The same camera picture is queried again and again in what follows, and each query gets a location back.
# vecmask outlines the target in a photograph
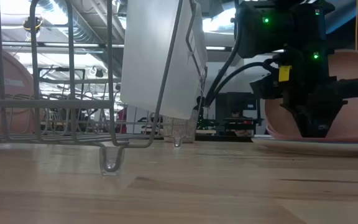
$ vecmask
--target black cable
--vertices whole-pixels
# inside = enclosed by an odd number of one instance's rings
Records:
[[[222,80],[222,77],[227,72],[227,69],[229,68],[230,64],[233,62],[234,57],[237,55],[237,51],[240,47],[240,41],[241,41],[241,35],[242,35],[242,26],[237,26],[237,39],[236,43],[234,44],[233,50],[230,53],[229,58],[227,58],[225,64],[223,65],[222,69],[219,71],[218,75],[216,76],[214,82],[211,85],[211,88],[208,90],[208,94],[205,98],[205,107],[209,107],[213,101],[212,95],[214,93],[214,90],[216,86],[219,84],[219,82]]]
[[[219,86],[216,88],[213,96],[212,96],[212,99],[211,99],[211,102],[213,102],[215,100],[215,97],[219,94],[219,92],[222,90],[222,88],[226,85],[227,82],[229,82],[233,77],[235,77],[236,75],[238,75],[239,73],[241,73],[242,71],[244,71],[245,69],[248,69],[248,68],[252,68],[252,67],[258,67],[258,66],[261,66],[263,67],[264,69],[270,71],[270,72],[274,72],[274,70],[276,70],[276,68],[274,67],[271,67],[268,63],[265,63],[265,62],[252,62],[252,63],[249,63],[247,65],[244,65],[242,67],[240,67],[239,69],[237,69],[236,71],[232,72],[228,77],[226,77],[223,82],[221,82],[219,84]]]

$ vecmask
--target white plastic bin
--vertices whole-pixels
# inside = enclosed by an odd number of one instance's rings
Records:
[[[206,61],[198,3],[129,1],[121,85],[123,102],[155,111],[164,71],[168,68],[160,114],[190,119]]]

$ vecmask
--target ceiling duct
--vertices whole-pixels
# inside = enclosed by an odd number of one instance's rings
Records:
[[[65,0],[39,0],[37,7],[41,7],[44,12],[63,11],[67,16],[67,5]],[[93,29],[88,25],[80,13],[73,7],[74,18],[74,41],[76,43],[100,44],[102,40],[95,34]],[[68,35],[68,29],[59,28],[64,34]],[[107,67],[108,55],[106,49],[101,49],[103,54],[91,54],[98,60],[102,61]],[[116,58],[110,58],[113,67],[113,74],[121,77],[122,65]]]

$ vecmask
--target table surface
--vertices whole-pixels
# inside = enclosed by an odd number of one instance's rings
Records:
[[[358,224],[358,159],[155,141],[120,176],[98,148],[0,144],[0,223]]]

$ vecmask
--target wire dish rack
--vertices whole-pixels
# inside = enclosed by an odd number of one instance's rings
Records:
[[[149,147],[156,136],[172,137],[175,147],[180,147],[181,136],[172,136],[172,133],[164,133],[161,135],[158,127],[161,125],[171,125],[174,123],[163,123],[160,117],[160,108],[162,98],[167,81],[168,69],[165,69],[163,80],[158,95],[157,105],[154,111],[153,121],[149,120],[149,112],[145,122],[137,122],[136,112],[133,121],[115,121],[114,103],[117,91],[114,91],[114,84],[116,80],[113,76],[112,60],[108,60],[108,78],[96,80],[78,80],[75,79],[75,61],[74,61],[74,37],[73,37],[73,8],[71,3],[66,0],[67,14],[68,14],[68,51],[69,51],[69,80],[51,80],[42,78],[36,75],[35,71],[39,70],[37,60],[37,33],[35,9],[39,0],[33,0],[30,6],[30,22],[31,22],[31,50],[32,50],[32,67],[34,71],[34,95],[9,95],[6,94],[5,78],[4,78],[4,59],[2,56],[2,32],[1,32],[1,10],[0,10],[0,142],[4,143],[30,143],[30,144],[61,144],[61,145],[85,145],[99,147],[99,162],[102,174],[118,175],[122,162],[124,160],[125,149],[128,148],[146,148]],[[108,5],[108,58],[112,58],[112,1],[107,1]],[[173,33],[177,31],[177,26],[174,27]],[[168,57],[172,56],[173,42],[170,46]],[[200,86],[203,89],[204,79],[200,75]],[[43,95],[40,92],[40,82],[70,85],[70,94],[53,93]],[[101,100],[96,99],[92,94],[76,92],[75,86],[79,84],[104,84],[104,95]],[[11,131],[12,121],[14,120],[15,110],[21,110],[27,115],[27,124],[25,128],[13,133]],[[90,119],[91,111],[100,110],[98,120]],[[105,110],[111,114],[111,119],[106,116]],[[80,113],[87,115],[88,120],[80,120]],[[120,134],[122,131],[116,131],[119,127],[122,129],[123,125],[144,125],[151,126],[150,132],[143,134]],[[143,144],[131,143],[131,139],[148,139]],[[108,157],[107,151],[109,147],[106,142],[112,142],[114,146],[118,147],[118,152],[115,158]]]

